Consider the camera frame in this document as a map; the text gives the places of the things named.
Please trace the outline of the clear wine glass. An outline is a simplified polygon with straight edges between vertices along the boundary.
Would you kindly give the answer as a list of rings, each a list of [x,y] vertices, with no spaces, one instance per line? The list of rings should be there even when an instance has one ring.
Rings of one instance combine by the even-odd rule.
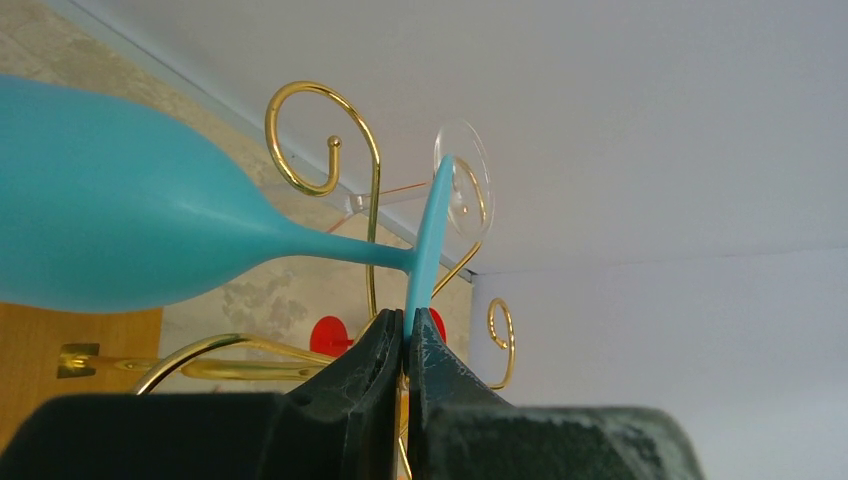
[[[477,131],[464,119],[443,124],[434,145],[434,172],[444,158],[453,158],[452,186],[448,219],[455,231],[469,242],[482,241],[489,232],[495,212],[492,181],[487,168],[488,155]],[[379,191],[379,206],[425,198],[432,185],[426,180]],[[344,216],[332,232],[357,214],[368,213],[371,194],[349,194],[344,200]]]

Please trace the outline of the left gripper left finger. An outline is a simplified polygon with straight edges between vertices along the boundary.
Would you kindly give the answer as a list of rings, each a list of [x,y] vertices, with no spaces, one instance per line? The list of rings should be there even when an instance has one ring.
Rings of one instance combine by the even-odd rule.
[[[289,393],[86,394],[37,409],[5,479],[390,479],[403,314]]]

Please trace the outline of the blue plastic wine glass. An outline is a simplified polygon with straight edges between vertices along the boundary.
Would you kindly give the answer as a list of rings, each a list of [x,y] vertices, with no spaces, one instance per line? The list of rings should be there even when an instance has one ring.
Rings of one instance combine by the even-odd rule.
[[[1,79],[1,298],[81,313],[178,303],[284,256],[404,271],[404,326],[429,306],[453,160],[419,237],[400,249],[336,236],[277,211],[231,158],[173,117],[122,98]]]

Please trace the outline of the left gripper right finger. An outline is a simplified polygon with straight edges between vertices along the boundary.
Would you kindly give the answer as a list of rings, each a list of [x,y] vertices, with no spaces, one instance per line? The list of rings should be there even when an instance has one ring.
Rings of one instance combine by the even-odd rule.
[[[416,479],[701,479],[685,431],[662,410],[518,407],[445,344],[428,310],[405,331],[408,458]]]

